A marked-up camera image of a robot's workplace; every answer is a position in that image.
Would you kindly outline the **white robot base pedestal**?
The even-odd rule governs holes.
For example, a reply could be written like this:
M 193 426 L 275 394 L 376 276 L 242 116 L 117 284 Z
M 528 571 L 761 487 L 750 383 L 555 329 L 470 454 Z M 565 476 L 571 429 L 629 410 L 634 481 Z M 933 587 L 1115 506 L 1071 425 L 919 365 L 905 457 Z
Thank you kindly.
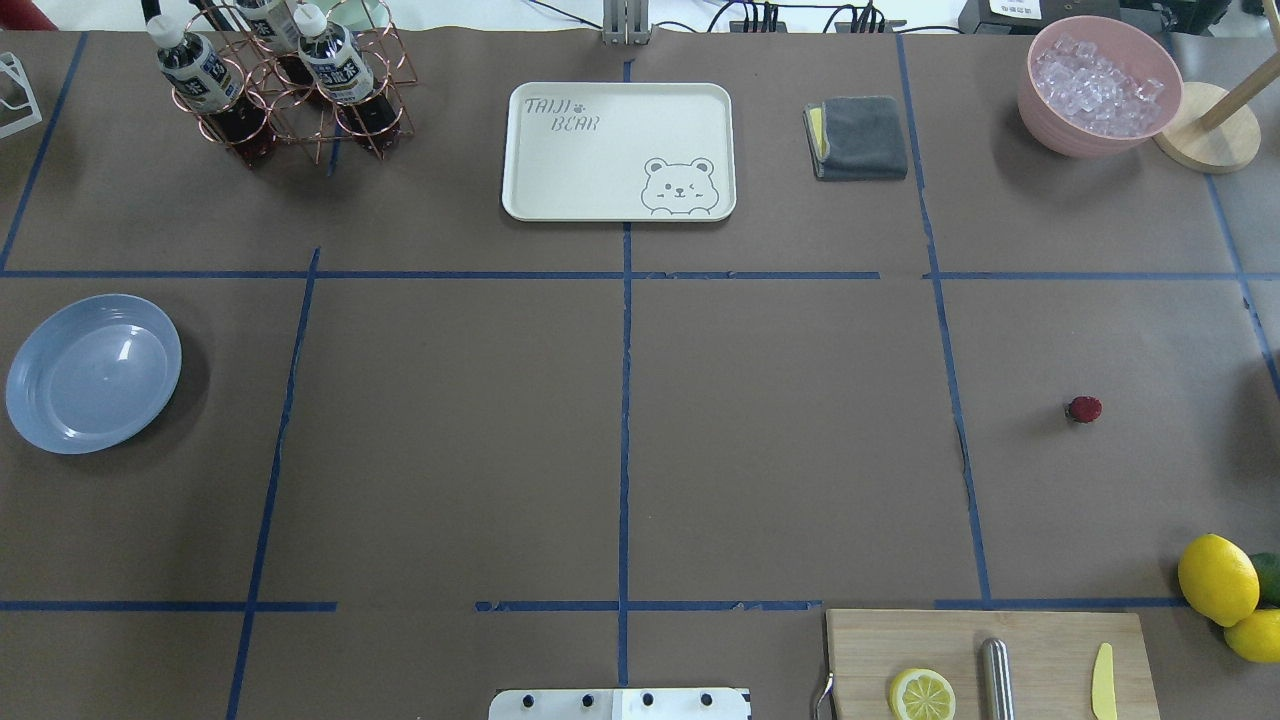
M 731 687 L 509 689 L 489 719 L 751 719 L 749 691 Z

